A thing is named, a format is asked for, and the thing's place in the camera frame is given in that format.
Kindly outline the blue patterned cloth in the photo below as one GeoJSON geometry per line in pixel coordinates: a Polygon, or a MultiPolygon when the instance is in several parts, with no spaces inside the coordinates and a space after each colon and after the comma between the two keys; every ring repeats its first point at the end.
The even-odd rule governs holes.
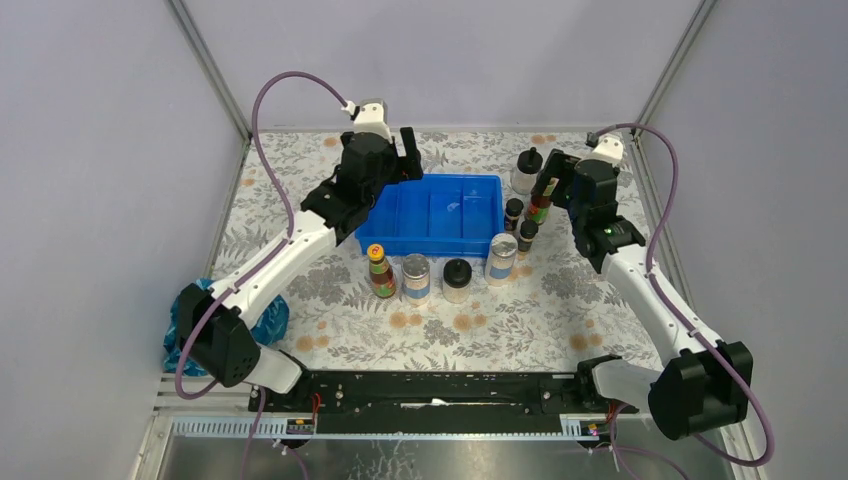
{"type": "MultiPolygon", "coordinates": [[[[193,328],[213,303],[206,293],[213,281],[199,278],[183,289],[172,303],[170,324],[165,331],[163,369],[177,371],[182,348],[193,328]]],[[[253,342],[272,345],[281,340],[287,330],[289,306],[276,296],[260,314],[255,326],[248,330],[241,326],[236,316],[226,307],[219,306],[196,338],[183,373],[187,376],[211,375],[245,378],[248,369],[256,364],[253,342]]]]}

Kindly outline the green label sauce bottle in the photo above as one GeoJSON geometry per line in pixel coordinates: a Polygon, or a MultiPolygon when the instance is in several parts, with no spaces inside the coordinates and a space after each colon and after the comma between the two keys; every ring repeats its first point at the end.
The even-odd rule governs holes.
{"type": "Polygon", "coordinates": [[[554,193],[559,179],[556,177],[540,178],[531,190],[530,203],[527,207],[525,217],[542,225],[548,218],[552,205],[551,196],[554,193]]]}

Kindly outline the floral table mat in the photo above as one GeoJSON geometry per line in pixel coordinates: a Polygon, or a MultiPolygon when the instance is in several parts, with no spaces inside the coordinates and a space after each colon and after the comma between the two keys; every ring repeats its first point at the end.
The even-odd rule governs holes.
{"type": "MultiPolygon", "coordinates": [[[[278,195],[293,205],[332,171],[335,133],[265,133],[249,151],[223,231],[213,277],[235,272],[287,226],[278,195]]],[[[278,348],[313,369],[570,371],[605,354],[659,369],[660,357],[616,289],[577,252],[566,213],[553,209],[507,282],[490,286],[471,260],[469,298],[444,299],[444,262],[431,263],[432,292],[414,306],[378,298],[355,239],[313,262],[283,293],[290,319],[278,348]]]]}

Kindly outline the right silver lid spice tin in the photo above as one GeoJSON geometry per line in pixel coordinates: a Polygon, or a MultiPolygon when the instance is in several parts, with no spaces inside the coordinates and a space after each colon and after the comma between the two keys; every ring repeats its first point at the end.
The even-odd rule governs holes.
{"type": "Polygon", "coordinates": [[[512,273],[517,256],[518,243],[509,233],[495,235],[490,243],[484,269],[486,282],[493,287],[504,285],[512,273]]]}

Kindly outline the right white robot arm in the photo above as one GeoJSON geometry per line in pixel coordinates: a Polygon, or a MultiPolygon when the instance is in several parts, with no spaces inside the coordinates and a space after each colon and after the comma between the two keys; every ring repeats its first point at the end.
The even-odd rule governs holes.
{"type": "Polygon", "coordinates": [[[597,412],[611,400],[651,415],[671,440],[746,419],[753,356],[741,342],[727,343],[672,291],[647,260],[645,238],[617,212],[620,171],[601,159],[580,159],[554,149],[536,185],[567,211],[575,246],[612,284],[649,334],[661,370],[616,355],[582,361],[575,402],[597,412]]]}

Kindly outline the left silver lid spice tin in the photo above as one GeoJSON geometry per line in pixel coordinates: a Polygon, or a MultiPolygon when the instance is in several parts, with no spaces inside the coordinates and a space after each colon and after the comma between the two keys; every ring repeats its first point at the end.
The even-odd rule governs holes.
{"type": "Polygon", "coordinates": [[[428,302],[431,291],[430,264],[422,254],[409,254],[402,262],[403,296],[414,306],[428,302]]]}

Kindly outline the silver lid spice tin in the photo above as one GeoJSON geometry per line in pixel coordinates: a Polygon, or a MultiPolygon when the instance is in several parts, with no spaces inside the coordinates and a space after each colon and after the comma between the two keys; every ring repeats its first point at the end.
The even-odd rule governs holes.
{"type": "Polygon", "coordinates": [[[518,243],[509,233],[495,235],[490,243],[484,269],[486,282],[493,287],[504,285],[512,273],[517,256],[518,243]]]}
{"type": "Polygon", "coordinates": [[[428,302],[431,291],[430,264],[422,254],[409,254],[402,262],[403,296],[414,306],[428,302]]]}

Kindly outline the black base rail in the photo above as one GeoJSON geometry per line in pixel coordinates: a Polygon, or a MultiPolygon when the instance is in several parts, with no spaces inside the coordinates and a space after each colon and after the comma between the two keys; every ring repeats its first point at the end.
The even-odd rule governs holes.
{"type": "Polygon", "coordinates": [[[558,417],[604,421],[614,405],[577,372],[313,370],[286,394],[253,394],[248,409],[303,413],[333,432],[494,432],[551,427],[558,417]]]}

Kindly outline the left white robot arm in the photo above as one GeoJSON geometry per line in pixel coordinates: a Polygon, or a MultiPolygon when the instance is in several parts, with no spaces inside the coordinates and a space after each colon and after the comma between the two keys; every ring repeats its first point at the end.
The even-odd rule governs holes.
{"type": "Polygon", "coordinates": [[[290,213],[286,231],[230,276],[207,289],[189,284],[178,295],[175,389],[180,397],[193,396],[182,377],[186,362],[194,360],[215,384],[269,389],[285,410],[299,410],[309,401],[303,366],[258,343],[254,322],[306,267],[365,223],[386,186],[423,177],[411,127],[401,128],[398,138],[346,132],[342,140],[340,163],[306,196],[300,211],[290,213]]]}

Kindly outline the rear small dark spice bottle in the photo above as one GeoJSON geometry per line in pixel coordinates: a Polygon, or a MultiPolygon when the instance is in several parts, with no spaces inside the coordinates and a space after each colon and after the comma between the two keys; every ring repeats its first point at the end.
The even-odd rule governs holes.
{"type": "Polygon", "coordinates": [[[503,225],[505,233],[513,233],[519,223],[524,210],[524,203],[520,198],[510,198],[504,206],[503,225]]]}

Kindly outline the front small dark spice bottle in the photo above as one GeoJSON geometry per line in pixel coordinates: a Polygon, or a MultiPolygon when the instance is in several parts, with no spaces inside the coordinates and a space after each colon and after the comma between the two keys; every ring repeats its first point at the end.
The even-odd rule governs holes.
{"type": "Polygon", "coordinates": [[[531,250],[538,231],[539,226],[532,219],[525,219],[521,223],[517,235],[517,250],[520,256],[527,255],[531,250]]]}

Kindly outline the small dark spice bottle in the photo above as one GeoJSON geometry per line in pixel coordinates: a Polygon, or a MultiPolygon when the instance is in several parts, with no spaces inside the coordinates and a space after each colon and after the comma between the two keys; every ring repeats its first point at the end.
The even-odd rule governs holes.
{"type": "Polygon", "coordinates": [[[503,225],[505,233],[513,233],[519,223],[524,210],[524,203],[520,198],[510,198],[504,206],[503,225]]]}
{"type": "Polygon", "coordinates": [[[527,255],[531,250],[538,231],[539,226],[532,219],[525,219],[521,223],[517,235],[517,250],[520,256],[527,255]]]}

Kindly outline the yellow cap sauce bottle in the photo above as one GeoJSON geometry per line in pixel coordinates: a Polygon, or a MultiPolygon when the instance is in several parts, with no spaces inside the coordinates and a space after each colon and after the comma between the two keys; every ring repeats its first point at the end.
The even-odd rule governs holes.
{"type": "Polygon", "coordinates": [[[396,293],[396,282],[384,247],[372,244],[367,247],[366,254],[369,260],[369,278],[375,294],[383,299],[392,297],[396,293]]]}

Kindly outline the blue plastic divided bin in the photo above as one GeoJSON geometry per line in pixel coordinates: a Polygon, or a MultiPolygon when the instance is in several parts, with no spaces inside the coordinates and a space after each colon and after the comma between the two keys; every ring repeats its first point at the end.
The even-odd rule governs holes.
{"type": "Polygon", "coordinates": [[[426,174],[386,186],[355,238],[390,256],[485,257],[503,216],[498,176],[426,174]]]}

